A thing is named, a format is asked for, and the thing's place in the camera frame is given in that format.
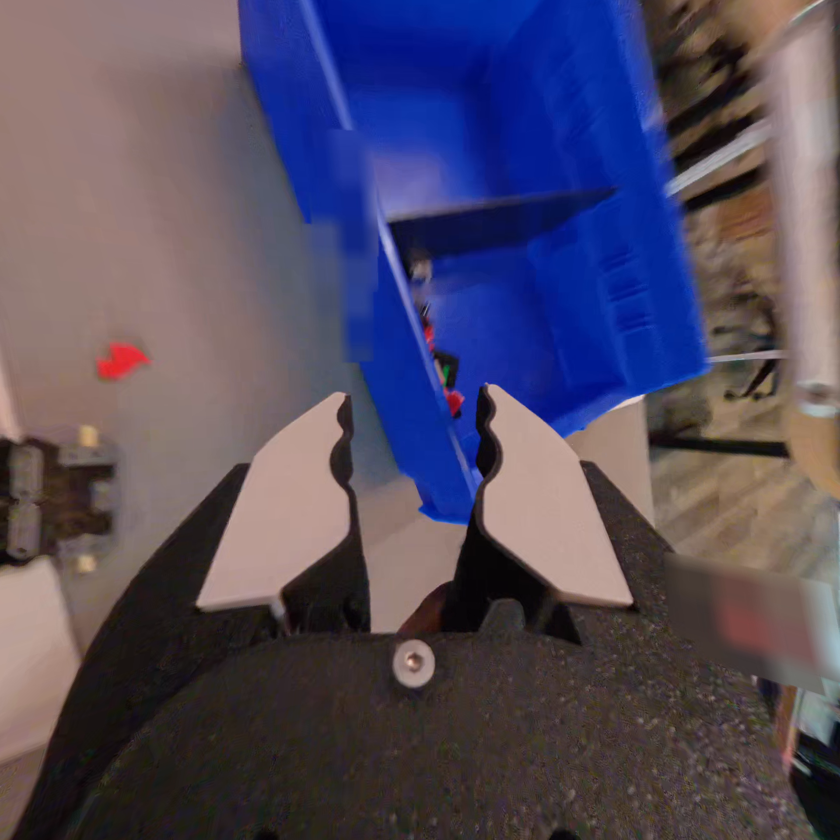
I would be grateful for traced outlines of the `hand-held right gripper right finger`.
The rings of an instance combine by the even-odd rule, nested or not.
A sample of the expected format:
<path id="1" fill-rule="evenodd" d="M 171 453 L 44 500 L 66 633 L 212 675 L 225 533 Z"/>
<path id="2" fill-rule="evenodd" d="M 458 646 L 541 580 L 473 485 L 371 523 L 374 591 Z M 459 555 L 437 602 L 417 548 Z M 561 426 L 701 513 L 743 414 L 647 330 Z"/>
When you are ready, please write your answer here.
<path id="1" fill-rule="evenodd" d="M 476 404 L 481 482 L 441 615 L 476 633 L 498 610 L 534 634 L 576 634 L 574 606 L 625 611 L 634 597 L 579 457 L 498 385 Z"/>

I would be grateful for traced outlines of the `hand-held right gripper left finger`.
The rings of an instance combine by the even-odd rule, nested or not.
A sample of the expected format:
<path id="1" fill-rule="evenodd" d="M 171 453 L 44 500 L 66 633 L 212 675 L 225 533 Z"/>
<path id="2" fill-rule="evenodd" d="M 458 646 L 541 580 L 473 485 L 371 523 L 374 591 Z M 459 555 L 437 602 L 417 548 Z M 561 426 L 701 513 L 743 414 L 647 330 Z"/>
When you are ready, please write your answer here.
<path id="1" fill-rule="evenodd" d="M 206 573 L 199 610 L 265 606 L 286 634 L 370 632 L 353 435 L 351 397 L 336 392 L 263 446 Z"/>

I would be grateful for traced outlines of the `pile of small lego pieces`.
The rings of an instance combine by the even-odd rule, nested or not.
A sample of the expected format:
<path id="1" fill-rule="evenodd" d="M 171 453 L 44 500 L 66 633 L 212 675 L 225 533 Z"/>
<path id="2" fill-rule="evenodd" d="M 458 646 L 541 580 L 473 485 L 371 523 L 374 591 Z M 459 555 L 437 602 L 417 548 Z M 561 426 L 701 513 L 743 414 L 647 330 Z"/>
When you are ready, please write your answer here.
<path id="1" fill-rule="evenodd" d="M 413 305 L 426 342 L 434 368 L 441 384 L 449 413 L 459 419 L 465 398 L 457 388 L 460 359 L 458 356 L 441 350 L 437 345 L 436 332 L 431 319 L 430 288 L 434 275 L 432 260 L 426 251 L 410 249 L 407 252 L 404 268 L 413 296 Z"/>

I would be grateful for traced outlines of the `blue plastic bin with divider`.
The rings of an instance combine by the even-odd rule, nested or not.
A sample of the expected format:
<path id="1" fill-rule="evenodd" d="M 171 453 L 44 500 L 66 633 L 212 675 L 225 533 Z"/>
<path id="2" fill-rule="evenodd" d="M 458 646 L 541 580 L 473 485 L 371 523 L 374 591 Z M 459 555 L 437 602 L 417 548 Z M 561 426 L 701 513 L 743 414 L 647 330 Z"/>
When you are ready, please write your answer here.
<path id="1" fill-rule="evenodd" d="M 638 2 L 247 1 L 238 22 L 317 300 L 423 514 L 469 519 L 483 385 L 566 436 L 706 372 Z"/>

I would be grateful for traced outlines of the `angled red lego piece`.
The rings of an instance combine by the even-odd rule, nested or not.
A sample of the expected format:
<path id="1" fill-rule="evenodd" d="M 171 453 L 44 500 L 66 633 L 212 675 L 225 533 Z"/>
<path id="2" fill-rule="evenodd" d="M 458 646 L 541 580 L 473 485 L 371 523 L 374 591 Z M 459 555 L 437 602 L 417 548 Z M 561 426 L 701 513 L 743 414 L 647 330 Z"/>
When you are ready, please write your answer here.
<path id="1" fill-rule="evenodd" d="M 96 359 L 96 373 L 103 382 L 120 382 L 151 364 L 151 358 L 138 346 L 125 342 L 110 342 L 106 352 Z"/>

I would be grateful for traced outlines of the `white instruction booklet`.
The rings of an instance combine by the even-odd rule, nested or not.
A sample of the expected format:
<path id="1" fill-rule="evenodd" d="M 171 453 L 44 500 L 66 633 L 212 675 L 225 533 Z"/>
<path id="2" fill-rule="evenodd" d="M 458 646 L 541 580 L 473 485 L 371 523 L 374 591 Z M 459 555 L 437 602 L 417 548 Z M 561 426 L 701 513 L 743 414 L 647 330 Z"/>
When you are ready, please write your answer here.
<path id="1" fill-rule="evenodd" d="M 2 570 L 1 764 L 46 746 L 79 665 L 51 559 Z"/>

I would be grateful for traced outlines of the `grey metal pole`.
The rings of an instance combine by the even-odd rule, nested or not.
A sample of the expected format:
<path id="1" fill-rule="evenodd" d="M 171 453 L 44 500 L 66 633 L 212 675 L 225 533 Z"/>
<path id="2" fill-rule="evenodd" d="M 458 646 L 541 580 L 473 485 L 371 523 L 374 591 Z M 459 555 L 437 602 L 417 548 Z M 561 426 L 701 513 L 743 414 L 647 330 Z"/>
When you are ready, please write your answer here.
<path id="1" fill-rule="evenodd" d="M 764 63 L 770 184 L 794 401 L 839 408 L 838 2 L 814 2 L 779 33 Z"/>

